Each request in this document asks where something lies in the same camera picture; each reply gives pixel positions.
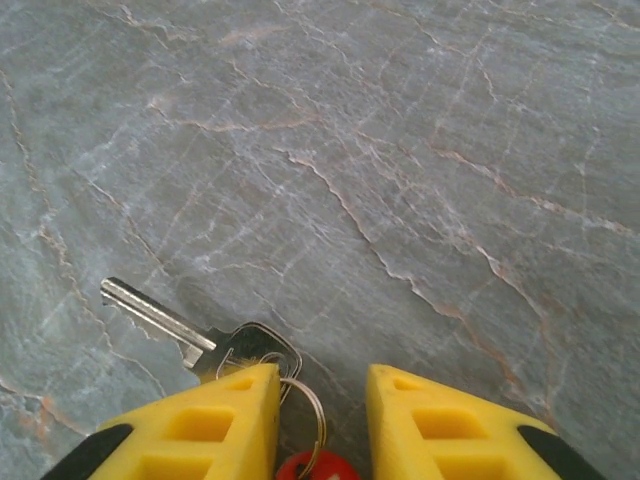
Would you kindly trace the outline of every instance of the red object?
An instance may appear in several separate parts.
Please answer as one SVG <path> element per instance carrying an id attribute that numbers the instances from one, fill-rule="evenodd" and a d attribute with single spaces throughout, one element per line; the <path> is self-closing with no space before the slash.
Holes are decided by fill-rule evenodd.
<path id="1" fill-rule="evenodd" d="M 276 480 L 298 480 L 298 475 L 309 462 L 312 452 L 289 457 L 278 470 Z M 340 455 L 322 450 L 318 462 L 307 477 L 309 480 L 360 480 L 358 473 Z"/>

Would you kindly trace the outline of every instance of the floor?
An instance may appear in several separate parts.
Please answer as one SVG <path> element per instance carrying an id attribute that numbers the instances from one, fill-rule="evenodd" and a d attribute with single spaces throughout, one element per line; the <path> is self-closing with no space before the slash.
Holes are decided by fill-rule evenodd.
<path id="1" fill-rule="evenodd" d="M 303 352 L 370 474 L 368 364 L 638 479 L 634 0 L 0 0 L 0 477 L 195 384 L 119 276 Z M 308 449 L 303 398 L 280 457 Z"/>

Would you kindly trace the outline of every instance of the gray marble surface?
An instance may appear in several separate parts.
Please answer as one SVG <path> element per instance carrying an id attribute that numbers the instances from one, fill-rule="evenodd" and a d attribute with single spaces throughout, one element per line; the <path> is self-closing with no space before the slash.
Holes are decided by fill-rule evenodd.
<path id="1" fill-rule="evenodd" d="M 640 478 L 639 62 L 635 0 L 0 1 L 0 477 L 195 384 L 117 275 L 288 336 L 364 478 L 372 362 Z"/>

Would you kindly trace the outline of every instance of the metal key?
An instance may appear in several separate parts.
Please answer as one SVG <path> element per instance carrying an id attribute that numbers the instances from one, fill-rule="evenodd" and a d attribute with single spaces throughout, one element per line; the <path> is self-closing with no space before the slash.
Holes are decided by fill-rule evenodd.
<path id="1" fill-rule="evenodd" d="M 183 364 L 201 379 L 217 378 L 225 366 L 276 361 L 283 378 L 296 378 L 302 368 L 302 356 L 278 332 L 258 322 L 239 326 L 233 332 L 209 330 L 193 325 L 186 318 L 156 302 L 131 285 L 114 277 L 100 285 L 105 305 L 115 305 L 129 314 L 136 325 L 154 338 L 175 340 L 182 352 Z M 289 386 L 284 385 L 284 401 Z"/>

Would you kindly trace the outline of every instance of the metal key ring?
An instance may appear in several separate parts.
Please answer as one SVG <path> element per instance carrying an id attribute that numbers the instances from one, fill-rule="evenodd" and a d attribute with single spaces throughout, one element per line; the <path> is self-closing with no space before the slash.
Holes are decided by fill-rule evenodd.
<path id="1" fill-rule="evenodd" d="M 320 452 L 322 451 L 325 444 L 327 443 L 327 417 L 325 417 L 324 415 L 324 409 L 322 408 L 322 403 L 320 403 L 320 399 L 313 392 L 313 390 L 307 387 L 304 383 L 299 382 L 294 378 L 281 378 L 280 382 L 284 383 L 285 385 L 289 385 L 291 387 L 297 388 L 304 394 L 305 397 L 307 397 L 307 399 L 309 399 L 309 402 L 313 407 L 313 411 L 316 414 L 316 421 L 318 422 L 318 425 L 317 425 L 318 439 L 313 445 L 313 452 L 311 453 L 311 458 L 309 459 L 309 462 L 305 465 L 302 472 L 300 472 L 300 474 L 298 475 L 298 480 L 302 480 L 311 472 L 311 470 L 313 470 L 313 467 L 315 467 L 316 463 L 318 462 L 318 457 L 320 456 Z"/>

